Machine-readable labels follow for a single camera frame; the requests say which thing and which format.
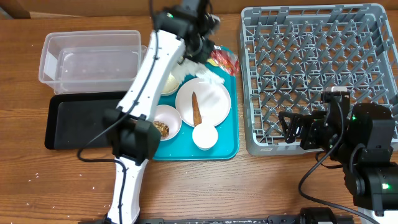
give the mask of teal tray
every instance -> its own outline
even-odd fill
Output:
[[[218,141],[215,146],[207,151],[202,151],[192,140],[193,127],[182,121],[181,130],[178,134],[168,140],[161,141],[153,159],[157,161],[194,161],[194,160],[223,160],[231,159],[239,151],[239,128],[238,128],[238,103],[236,97],[236,78],[228,75],[219,67],[206,64],[212,72],[225,79],[224,86],[231,96],[231,109],[226,119],[219,124]],[[194,78],[188,75],[180,87]],[[159,105],[170,105],[175,108],[176,91],[173,95],[162,96]]]

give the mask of gray plastic crate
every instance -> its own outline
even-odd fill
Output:
[[[278,112],[325,110],[320,92],[346,86],[355,103],[373,102],[398,119],[397,49],[379,4],[247,7],[239,57],[246,148],[256,156],[303,154],[286,144]],[[397,129],[392,140],[398,148]]]

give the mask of clear plastic bin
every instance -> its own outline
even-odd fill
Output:
[[[127,91],[146,50],[136,30],[51,33],[45,38],[39,80],[55,94]]]

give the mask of wooden table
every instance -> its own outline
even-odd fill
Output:
[[[237,53],[240,15],[220,17],[222,26],[213,40]],[[389,12],[390,21],[397,19],[398,12]],[[398,24],[390,25],[398,37]],[[79,161],[74,150],[44,147],[53,90],[38,81],[40,54],[51,32],[135,29],[147,45],[152,29],[149,17],[13,20],[0,21],[0,28],[0,223],[76,223],[101,218],[113,196],[114,164],[88,164]],[[242,114],[241,77],[237,80]],[[250,156],[240,116],[239,137],[239,152],[229,161],[150,161],[141,190],[142,217],[267,217],[319,206],[297,190],[299,180],[315,163],[314,154]],[[85,156],[112,157],[109,149],[90,149]],[[398,154],[392,160],[398,161]],[[321,167],[303,188],[313,196],[355,208],[343,177],[341,170]]]

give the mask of small bowl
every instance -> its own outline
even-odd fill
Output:
[[[170,75],[167,77],[166,84],[162,90],[162,96],[170,96],[171,94],[175,93],[179,87],[180,84],[170,72]]]
[[[174,138],[181,129],[182,120],[180,113],[169,105],[156,106],[155,121],[164,123],[169,127],[169,135],[164,138],[161,137],[161,141]]]
[[[198,124],[192,131],[193,142],[201,150],[211,149],[218,140],[218,132],[211,124]]]

